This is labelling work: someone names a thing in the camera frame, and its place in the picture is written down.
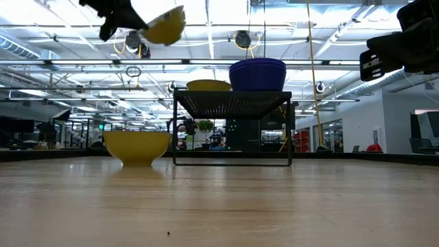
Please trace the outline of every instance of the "glass wall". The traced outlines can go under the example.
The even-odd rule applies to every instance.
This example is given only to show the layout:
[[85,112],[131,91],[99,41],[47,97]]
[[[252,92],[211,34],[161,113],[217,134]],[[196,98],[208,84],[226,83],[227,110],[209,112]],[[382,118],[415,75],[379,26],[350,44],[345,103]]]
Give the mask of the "glass wall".
[[[323,145],[332,152],[343,152],[343,122],[341,119],[322,124]],[[318,127],[313,127],[313,148],[319,146]]]

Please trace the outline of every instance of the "ceiling beam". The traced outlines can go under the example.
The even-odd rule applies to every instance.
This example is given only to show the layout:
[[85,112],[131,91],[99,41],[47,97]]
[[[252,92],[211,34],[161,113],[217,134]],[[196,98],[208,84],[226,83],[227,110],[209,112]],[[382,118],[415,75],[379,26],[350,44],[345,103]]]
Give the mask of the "ceiling beam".
[[363,5],[360,7],[360,9],[358,9],[358,11],[352,15],[347,23],[340,25],[339,28],[325,40],[323,45],[321,45],[319,49],[314,52],[314,59],[317,59],[319,56],[321,56],[333,43],[337,42],[337,40],[341,38],[343,34],[347,33],[351,27],[360,22],[367,14],[371,14],[371,11],[375,10],[376,6],[373,5]]

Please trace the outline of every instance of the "metal rack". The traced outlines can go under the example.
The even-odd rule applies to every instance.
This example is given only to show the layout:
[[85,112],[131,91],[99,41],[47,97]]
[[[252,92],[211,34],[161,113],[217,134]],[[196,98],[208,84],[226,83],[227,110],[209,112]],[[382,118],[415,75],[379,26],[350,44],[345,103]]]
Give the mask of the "metal rack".
[[177,107],[183,106],[194,119],[261,119],[280,105],[287,103],[285,128],[287,138],[288,162],[292,164],[291,140],[291,92],[212,92],[212,91],[174,91],[174,115],[172,153],[174,165],[209,165],[209,164],[181,164],[177,163]]

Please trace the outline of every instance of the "wooden tabletop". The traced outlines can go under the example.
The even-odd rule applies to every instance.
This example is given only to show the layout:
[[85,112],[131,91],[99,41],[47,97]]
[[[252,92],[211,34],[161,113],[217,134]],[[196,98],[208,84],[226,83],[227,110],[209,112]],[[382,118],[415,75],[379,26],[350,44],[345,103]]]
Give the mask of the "wooden tabletop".
[[0,246],[436,247],[438,207],[439,168],[428,166],[0,164]]

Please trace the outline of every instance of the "potted plant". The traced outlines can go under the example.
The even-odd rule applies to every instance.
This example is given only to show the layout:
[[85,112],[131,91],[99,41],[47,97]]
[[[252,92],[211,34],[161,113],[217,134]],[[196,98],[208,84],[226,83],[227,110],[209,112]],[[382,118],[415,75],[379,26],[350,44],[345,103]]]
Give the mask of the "potted plant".
[[213,130],[213,122],[210,120],[202,120],[198,122],[198,130],[206,135],[206,143],[202,144],[203,149],[209,150],[209,140],[207,134]]

